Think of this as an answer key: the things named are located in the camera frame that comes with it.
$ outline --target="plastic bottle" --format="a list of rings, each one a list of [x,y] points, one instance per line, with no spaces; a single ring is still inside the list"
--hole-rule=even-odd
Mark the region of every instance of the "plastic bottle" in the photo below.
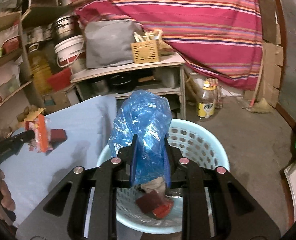
[[[28,59],[36,89],[40,95],[45,95],[52,90],[47,82],[47,79],[51,77],[51,70],[46,56],[38,50],[38,47],[38,43],[29,47]]]
[[[204,86],[198,95],[197,115],[200,120],[207,120],[214,114],[215,110],[215,88],[210,86],[208,81],[204,82]]]

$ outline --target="red plastic container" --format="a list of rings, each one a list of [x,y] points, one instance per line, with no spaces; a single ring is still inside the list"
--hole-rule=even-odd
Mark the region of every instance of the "red plastic container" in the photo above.
[[[20,36],[13,37],[11,39],[6,40],[2,48],[4,49],[5,53],[8,54],[20,47]]]
[[[66,68],[63,71],[52,75],[50,78],[47,79],[47,82],[54,91],[59,91],[70,86],[70,76],[70,68]]]

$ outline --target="metal pot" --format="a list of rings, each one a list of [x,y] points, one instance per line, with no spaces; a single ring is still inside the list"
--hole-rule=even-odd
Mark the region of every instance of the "metal pot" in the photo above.
[[[61,42],[72,36],[81,35],[81,30],[78,24],[76,15],[66,15],[60,17],[52,25],[54,40]]]

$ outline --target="red striped blanket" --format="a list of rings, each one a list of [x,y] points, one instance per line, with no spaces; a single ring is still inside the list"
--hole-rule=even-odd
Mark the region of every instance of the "red striped blanket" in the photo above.
[[[76,13],[83,22],[98,13],[127,15],[147,29],[162,29],[193,70],[240,89],[256,85],[262,56],[257,0],[95,0]]]

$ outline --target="wooden board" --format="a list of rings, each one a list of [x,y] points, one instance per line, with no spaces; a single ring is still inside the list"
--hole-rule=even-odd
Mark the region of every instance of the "wooden board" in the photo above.
[[[154,87],[151,86],[150,88],[147,86],[137,86],[133,91],[124,93],[124,94],[108,94],[107,96],[115,97],[116,99],[125,99],[131,96],[131,94],[139,89],[147,90],[148,92],[151,92],[155,95],[171,95],[171,94],[181,94],[180,87],[178,88],[165,88],[162,85],[155,85]]]
[[[175,65],[181,65],[184,63],[185,63],[184,59],[178,53],[175,53],[170,56],[161,57],[161,61],[159,62],[143,63],[143,64],[131,63],[131,64],[122,65],[118,67],[88,69],[75,74],[74,78],[71,80],[71,83],[87,80],[90,78],[125,72],[125,71],[163,67],[163,66],[175,66]]]
[[[273,0],[259,0],[263,39],[276,44],[277,23],[275,2]]]
[[[23,49],[19,48],[19,49],[16,49],[16,50],[10,52],[9,54],[6,54],[6,55],[0,57],[0,67],[5,65],[10,60],[18,59],[20,57],[20,55],[22,54],[22,52],[23,52]]]
[[[27,82],[27,83],[25,83],[24,85],[22,85],[21,87],[19,87],[16,91],[14,91],[13,93],[11,93],[8,97],[6,97],[6,98],[0,103],[0,107],[1,107],[4,103],[6,103],[6,102],[7,102],[12,96],[14,96],[16,93],[18,93],[21,89],[23,89],[25,86],[28,86],[31,82],[32,82],[32,80],[29,81],[29,82]]]
[[[30,7],[22,16],[23,29],[49,25],[70,11],[70,6]]]
[[[19,20],[21,12],[8,13],[0,16],[0,31],[10,28],[16,20]]]

